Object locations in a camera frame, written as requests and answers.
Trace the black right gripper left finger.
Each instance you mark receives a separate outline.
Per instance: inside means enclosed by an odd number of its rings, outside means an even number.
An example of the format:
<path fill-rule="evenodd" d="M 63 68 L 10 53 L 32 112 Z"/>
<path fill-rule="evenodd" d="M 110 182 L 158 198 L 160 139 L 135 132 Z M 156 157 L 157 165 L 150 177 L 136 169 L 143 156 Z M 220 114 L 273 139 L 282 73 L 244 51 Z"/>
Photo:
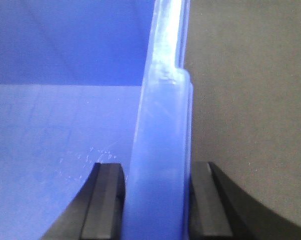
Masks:
<path fill-rule="evenodd" d="M 126 195 L 119 163 L 95 163 L 79 192 L 43 240 L 119 240 Z"/>

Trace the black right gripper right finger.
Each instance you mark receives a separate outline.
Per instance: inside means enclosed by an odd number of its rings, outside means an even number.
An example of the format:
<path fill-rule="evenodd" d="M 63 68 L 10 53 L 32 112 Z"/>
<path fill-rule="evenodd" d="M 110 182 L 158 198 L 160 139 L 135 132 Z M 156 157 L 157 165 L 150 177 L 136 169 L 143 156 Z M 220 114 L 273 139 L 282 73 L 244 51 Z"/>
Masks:
<path fill-rule="evenodd" d="M 194 161 L 190 167 L 189 238 L 260 238 L 260 203 L 212 162 Z"/>

